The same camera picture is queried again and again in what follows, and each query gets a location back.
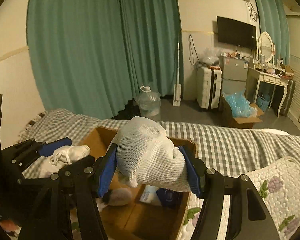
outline teal curtain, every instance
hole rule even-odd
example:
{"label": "teal curtain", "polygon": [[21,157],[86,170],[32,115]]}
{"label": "teal curtain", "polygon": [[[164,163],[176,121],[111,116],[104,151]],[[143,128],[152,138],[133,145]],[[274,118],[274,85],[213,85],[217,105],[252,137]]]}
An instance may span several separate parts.
{"label": "teal curtain", "polygon": [[289,64],[290,38],[282,0],[256,0],[256,3],[260,31],[268,32],[275,44],[275,63],[277,59],[283,58],[285,64]]}
{"label": "teal curtain", "polygon": [[133,87],[151,84],[163,96],[173,94],[181,31],[177,0],[119,1]]}
{"label": "teal curtain", "polygon": [[172,93],[176,0],[29,0],[27,43],[47,110],[111,118],[151,83]]}

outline table leg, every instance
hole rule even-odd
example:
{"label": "table leg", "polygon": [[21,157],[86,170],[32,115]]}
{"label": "table leg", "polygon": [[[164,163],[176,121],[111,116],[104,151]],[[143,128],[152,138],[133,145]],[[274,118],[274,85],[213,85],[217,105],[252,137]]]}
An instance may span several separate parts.
{"label": "table leg", "polygon": [[256,103],[256,101],[257,101],[258,92],[259,92],[259,86],[260,86],[260,78],[258,79],[256,95],[255,95],[255,97],[254,97],[254,103]]}
{"label": "table leg", "polygon": [[276,88],[276,87],[277,87],[277,86],[276,86],[276,85],[274,85],[273,92],[272,92],[272,97],[271,97],[271,101],[270,101],[270,105],[269,105],[269,108],[271,108],[272,101],[273,101],[273,97],[274,97],[274,93],[275,93],[275,88]]}
{"label": "table leg", "polygon": [[284,102],[284,100],[285,100],[285,98],[286,98],[287,92],[288,92],[288,85],[285,84],[285,85],[284,85],[284,93],[283,93],[283,97],[282,97],[282,99],[281,99],[281,103],[280,103],[279,109],[278,109],[278,118],[279,118],[279,116],[280,116],[280,110],[281,110],[281,107],[282,107],[282,105],[283,105],[283,102]]}

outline gray checkered blanket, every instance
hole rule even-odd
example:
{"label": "gray checkered blanket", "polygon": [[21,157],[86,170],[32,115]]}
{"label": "gray checkered blanket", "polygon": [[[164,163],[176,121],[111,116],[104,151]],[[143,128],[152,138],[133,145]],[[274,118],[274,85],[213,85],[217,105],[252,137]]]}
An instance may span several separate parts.
{"label": "gray checkered blanket", "polygon": [[[35,138],[47,143],[69,137],[77,145],[94,127],[119,129],[127,120],[99,120],[76,115],[65,109],[41,114],[35,124],[28,124],[20,140]],[[237,176],[254,171],[284,157],[300,161],[300,137],[267,133],[261,130],[241,130],[193,123],[160,122],[167,136],[194,141],[198,156],[207,167],[226,176]],[[24,171],[26,178],[36,178],[44,157],[36,160]]]}

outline plastic bag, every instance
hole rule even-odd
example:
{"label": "plastic bag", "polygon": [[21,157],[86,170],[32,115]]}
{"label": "plastic bag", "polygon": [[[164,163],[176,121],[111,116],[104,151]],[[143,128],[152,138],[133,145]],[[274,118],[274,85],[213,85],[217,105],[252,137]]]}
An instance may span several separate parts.
{"label": "plastic bag", "polygon": [[250,106],[249,101],[243,95],[244,91],[226,95],[223,97],[231,107],[232,117],[256,117],[258,110]]}
{"label": "plastic bag", "polygon": [[206,48],[203,52],[203,63],[208,66],[216,66],[219,64],[219,56],[222,54],[223,52],[218,49]]}

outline blue gripper pad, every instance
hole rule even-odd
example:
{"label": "blue gripper pad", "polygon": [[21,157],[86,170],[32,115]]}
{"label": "blue gripper pad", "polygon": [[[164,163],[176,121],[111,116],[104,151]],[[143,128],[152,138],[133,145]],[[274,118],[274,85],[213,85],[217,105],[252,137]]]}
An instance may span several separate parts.
{"label": "blue gripper pad", "polygon": [[39,155],[40,156],[45,156],[45,157],[49,157],[53,154],[53,152],[65,145],[72,145],[72,141],[70,138],[65,137],[63,139],[60,139],[58,141],[52,142],[52,143],[48,143],[48,144],[44,144],[41,146],[41,148],[39,149]]}
{"label": "blue gripper pad", "polygon": [[108,192],[115,169],[117,168],[117,144],[112,144],[106,155],[102,157],[102,161],[95,173],[95,181],[97,182],[97,194],[100,198]]}
{"label": "blue gripper pad", "polygon": [[200,195],[200,177],[198,176],[197,172],[194,169],[194,166],[192,165],[186,150],[182,146],[177,146],[180,150],[180,152],[183,154],[186,165],[187,165],[187,172],[188,172],[188,183],[190,186],[190,189],[193,194],[195,194],[197,197]]}

